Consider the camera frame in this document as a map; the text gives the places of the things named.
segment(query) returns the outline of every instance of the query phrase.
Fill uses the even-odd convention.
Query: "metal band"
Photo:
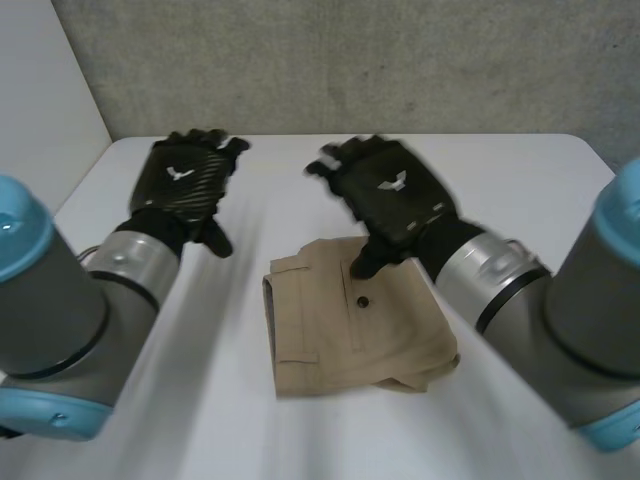
[[[460,316],[475,326],[487,307],[511,283],[540,268],[543,266],[537,259],[519,244],[485,232],[449,258],[436,286]]]
[[[517,294],[524,287],[529,285],[531,282],[544,277],[545,275],[549,275],[549,271],[546,268],[538,268],[536,270],[529,270],[526,273],[523,273],[518,278],[516,278],[509,285],[504,287],[502,291],[493,297],[493,300],[487,305],[487,307],[482,311],[480,318],[478,318],[478,323],[476,323],[476,331],[482,335],[484,331],[493,320],[493,317],[496,316],[496,313],[500,311],[504,304],[507,303],[511,297]]]
[[[176,254],[160,240],[145,233],[119,231],[107,237],[87,270],[100,278],[107,275],[113,280],[117,276],[137,284],[159,306],[167,298],[179,266]]]

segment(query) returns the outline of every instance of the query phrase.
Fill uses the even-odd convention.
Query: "glove thumb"
[[[360,250],[360,255],[351,264],[351,277],[368,280],[389,263],[397,264],[402,260],[394,255],[384,240],[377,235],[369,236],[367,244]]]
[[[214,255],[220,258],[227,258],[233,253],[233,246],[227,238],[218,222],[213,218],[209,219],[204,225],[200,238],[200,242],[204,243]]]

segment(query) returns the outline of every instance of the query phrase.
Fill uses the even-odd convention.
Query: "white table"
[[[611,171],[566,135],[401,135],[469,218],[517,237],[557,269]],[[345,135],[251,137],[221,203],[236,253],[189,246],[117,411],[96,440],[0,443],[10,479],[626,479],[640,442],[603,455],[455,314],[462,363],[427,394],[362,388],[276,400],[261,278],[269,260],[359,228],[301,171]],[[101,242],[126,206],[153,139],[116,142],[57,216],[76,250]]]

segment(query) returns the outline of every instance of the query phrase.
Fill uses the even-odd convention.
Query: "black ring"
[[[113,272],[103,272],[100,270],[89,272],[89,275],[91,275],[96,280],[106,280],[108,282],[119,283],[120,285],[133,290],[142,298],[144,298],[149,303],[149,305],[151,305],[151,307],[156,311],[156,313],[160,311],[160,304],[155,299],[155,297],[151,295],[151,293],[149,293],[149,291],[146,288],[134,282],[133,280],[129,280],[128,278],[123,277],[121,275],[117,275]]]
[[[478,317],[478,322],[476,323],[477,332],[482,335],[485,330],[493,320],[493,317],[496,316],[496,313],[500,311],[504,304],[507,303],[511,297],[513,297],[516,293],[522,290],[524,287],[529,285],[534,280],[544,277],[545,275],[549,275],[549,270],[544,267],[539,267],[534,270],[529,270],[528,272],[523,273],[518,278],[516,278],[509,285],[504,287],[498,295],[493,297],[493,300],[489,302],[480,316]]]
[[[107,326],[109,325],[109,313],[111,309],[109,307],[109,302],[105,298],[105,310],[104,310],[104,318],[98,327],[96,334],[89,340],[84,347],[78,350],[76,353],[72,354],[66,360],[63,360],[59,363],[56,363],[52,367],[47,367],[44,370],[38,370],[37,372],[32,373],[9,373],[6,372],[8,376],[12,378],[16,378],[18,380],[38,380],[40,378],[50,377],[51,375],[55,375],[56,373],[60,373],[63,370],[66,370],[74,363],[81,360],[85,355],[87,355],[93,348],[98,344],[104,332],[107,331]]]

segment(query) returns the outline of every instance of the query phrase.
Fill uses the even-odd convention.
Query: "white logo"
[[[401,171],[398,175],[396,175],[396,178],[397,180],[393,183],[382,182],[380,185],[378,185],[378,189],[395,190],[396,192],[399,192],[406,186],[404,182],[407,179],[407,171],[406,170]]]
[[[167,173],[169,175],[171,175],[171,178],[173,178],[174,182],[177,182],[178,180],[180,180],[181,178],[184,177],[188,177],[189,175],[191,175],[193,172],[195,172],[195,170],[189,170],[188,172],[184,172],[184,173],[180,173],[180,172],[176,172],[173,167],[169,167],[167,168]]]

